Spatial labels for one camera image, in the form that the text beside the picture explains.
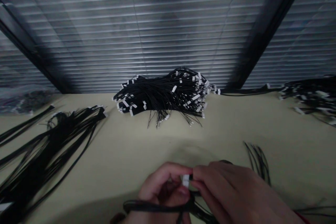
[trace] white plastic connector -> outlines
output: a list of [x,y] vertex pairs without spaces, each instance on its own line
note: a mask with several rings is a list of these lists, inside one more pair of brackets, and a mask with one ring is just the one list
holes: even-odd
[[202,105],[200,105],[197,109],[196,109],[196,112],[200,112],[202,109]]
[[13,202],[0,204],[0,212],[5,211]]
[[182,185],[189,188],[189,174],[182,176]]
[[323,91],[320,91],[320,90],[316,91],[316,93],[317,93],[318,95],[320,95],[321,97],[328,97],[328,96],[329,96],[328,93],[323,92]]
[[197,98],[201,97],[200,94],[195,95],[192,100],[196,100]]
[[300,108],[295,107],[294,110],[298,112],[299,114],[305,114]]
[[125,100],[123,100],[122,102],[125,104],[126,107],[129,107],[128,103]]

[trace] cable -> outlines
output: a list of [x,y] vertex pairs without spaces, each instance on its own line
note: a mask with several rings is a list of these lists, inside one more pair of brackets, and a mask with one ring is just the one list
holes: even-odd
[[55,107],[53,105],[50,105],[46,110],[44,110],[40,114],[2,133],[0,135],[0,147],[4,146],[5,144],[11,142],[13,139],[20,136],[22,133],[24,133],[27,129],[29,129],[32,125],[34,125],[38,120],[40,120],[54,108]]
[[136,75],[121,86],[113,97],[118,110],[131,116],[153,110],[147,127],[156,116],[156,128],[160,128],[173,110],[179,111],[190,126],[193,123],[201,125],[197,117],[204,117],[205,98],[214,87],[199,72],[184,67],[156,78]]
[[[105,117],[102,106],[56,113],[48,121],[46,132],[0,160],[1,167],[24,154],[15,170],[0,185],[0,203],[11,203],[0,214],[0,223],[22,222],[61,184],[88,148],[98,122]],[[62,178],[36,199],[40,190],[61,171],[87,137],[84,149]]]

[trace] beige table surface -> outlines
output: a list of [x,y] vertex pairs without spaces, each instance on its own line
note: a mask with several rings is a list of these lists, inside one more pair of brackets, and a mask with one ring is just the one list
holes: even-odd
[[[190,127],[175,111],[156,130],[155,120],[147,129],[149,112],[134,117],[120,114],[112,94],[63,95],[54,101],[55,111],[102,104],[109,117],[100,123],[75,168],[28,223],[108,223],[125,200],[136,197],[147,175],[166,161],[195,166],[226,159],[249,166],[243,141],[263,149],[273,187],[292,208],[336,205],[336,129],[299,115],[291,108],[294,100],[280,101],[277,96],[211,94],[205,119],[201,119],[203,127]],[[0,132],[28,118],[0,117]],[[2,147],[0,158],[45,129],[45,125],[35,125]],[[1,171],[0,181],[14,167]]]

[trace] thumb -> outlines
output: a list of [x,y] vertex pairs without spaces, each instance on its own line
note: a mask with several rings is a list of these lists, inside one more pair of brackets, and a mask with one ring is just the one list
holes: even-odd
[[[170,197],[163,203],[167,207],[177,207],[184,205],[190,199],[190,192],[187,187],[180,186],[176,188]],[[167,214],[164,218],[164,223],[176,223],[180,213]],[[183,215],[183,223],[191,223],[189,213]]]
[[189,189],[185,186],[180,186],[176,188],[170,197],[164,202],[164,205],[167,207],[176,207],[179,205],[184,205],[190,199]]

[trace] wire harness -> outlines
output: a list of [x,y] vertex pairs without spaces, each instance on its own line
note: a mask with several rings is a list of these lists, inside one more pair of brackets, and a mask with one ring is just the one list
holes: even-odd
[[201,125],[197,117],[204,118],[205,98],[213,89],[201,73],[183,67],[157,78],[136,75],[121,86],[113,97],[120,113],[135,116],[150,110],[147,127],[156,115],[156,128],[168,120],[173,110],[179,111],[189,125]]

